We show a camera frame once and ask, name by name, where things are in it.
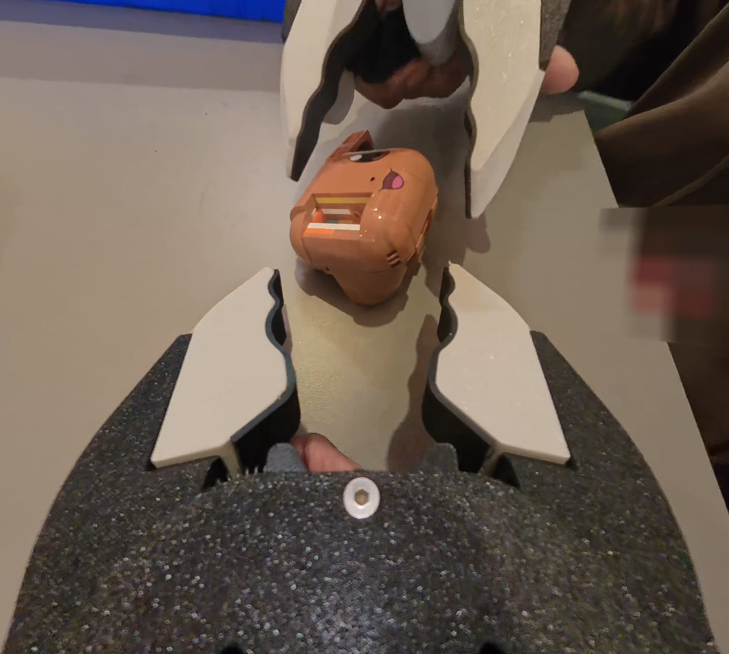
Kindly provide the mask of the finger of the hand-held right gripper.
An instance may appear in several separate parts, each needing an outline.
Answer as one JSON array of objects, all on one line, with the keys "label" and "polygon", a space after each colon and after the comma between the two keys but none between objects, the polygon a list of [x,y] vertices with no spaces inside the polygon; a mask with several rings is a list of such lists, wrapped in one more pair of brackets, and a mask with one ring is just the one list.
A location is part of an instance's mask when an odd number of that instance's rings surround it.
[{"label": "finger of the hand-held right gripper", "polygon": [[337,125],[354,98],[353,57],[372,33],[372,0],[301,0],[281,58],[287,175],[300,180],[324,123]]},{"label": "finger of the hand-held right gripper", "polygon": [[467,215],[479,217],[511,168],[542,87],[542,0],[462,0],[473,63]]}]

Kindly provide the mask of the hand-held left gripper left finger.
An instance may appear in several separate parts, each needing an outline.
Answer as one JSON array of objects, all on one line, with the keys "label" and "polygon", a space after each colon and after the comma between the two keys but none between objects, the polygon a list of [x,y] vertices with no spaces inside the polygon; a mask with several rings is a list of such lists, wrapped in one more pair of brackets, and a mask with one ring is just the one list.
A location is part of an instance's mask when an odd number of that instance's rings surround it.
[{"label": "hand-held left gripper left finger", "polygon": [[216,303],[189,338],[151,453],[155,467],[220,458],[263,467],[300,423],[278,270],[265,267]]}]

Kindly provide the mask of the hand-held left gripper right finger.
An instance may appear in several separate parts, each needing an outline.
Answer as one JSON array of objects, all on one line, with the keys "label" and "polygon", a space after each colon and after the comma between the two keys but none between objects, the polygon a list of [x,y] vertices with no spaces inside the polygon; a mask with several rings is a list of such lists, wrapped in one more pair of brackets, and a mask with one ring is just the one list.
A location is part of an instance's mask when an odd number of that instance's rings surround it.
[{"label": "hand-held left gripper right finger", "polygon": [[440,306],[424,392],[430,436],[458,465],[504,455],[565,465],[570,450],[527,323],[456,264],[443,270]]}]

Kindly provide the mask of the brown lego head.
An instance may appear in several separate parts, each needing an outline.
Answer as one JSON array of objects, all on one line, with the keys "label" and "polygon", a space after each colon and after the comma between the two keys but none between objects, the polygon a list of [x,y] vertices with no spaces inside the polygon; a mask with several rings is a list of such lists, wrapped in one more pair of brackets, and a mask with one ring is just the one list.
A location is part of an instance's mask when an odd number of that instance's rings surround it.
[{"label": "brown lego head", "polygon": [[410,148],[375,148],[367,130],[327,158],[289,214],[307,266],[360,305],[392,297],[424,248],[438,204],[434,169]]}]

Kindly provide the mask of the person's right hand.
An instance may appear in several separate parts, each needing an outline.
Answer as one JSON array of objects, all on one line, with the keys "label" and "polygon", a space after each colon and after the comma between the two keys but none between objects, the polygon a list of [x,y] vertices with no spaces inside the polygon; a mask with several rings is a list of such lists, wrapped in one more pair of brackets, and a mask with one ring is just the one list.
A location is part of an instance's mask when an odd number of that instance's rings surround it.
[{"label": "person's right hand", "polygon": [[[375,0],[380,14],[402,8],[402,0]],[[357,91],[370,102],[392,109],[403,101],[419,98],[447,98],[469,79],[472,58],[469,49],[460,45],[447,63],[434,65],[425,57],[416,57],[391,75],[375,84],[355,79]],[[579,68],[575,58],[564,47],[555,46],[542,80],[542,93],[562,94],[578,82]]]}]

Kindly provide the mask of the person's left hand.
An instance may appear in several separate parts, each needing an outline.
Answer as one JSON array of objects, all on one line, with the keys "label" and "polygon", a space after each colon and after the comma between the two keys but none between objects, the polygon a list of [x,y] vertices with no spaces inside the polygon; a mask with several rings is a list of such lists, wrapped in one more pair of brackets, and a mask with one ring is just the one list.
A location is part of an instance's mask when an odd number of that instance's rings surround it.
[{"label": "person's left hand", "polygon": [[355,472],[361,468],[321,434],[297,434],[289,443],[296,449],[306,469],[313,474]]}]

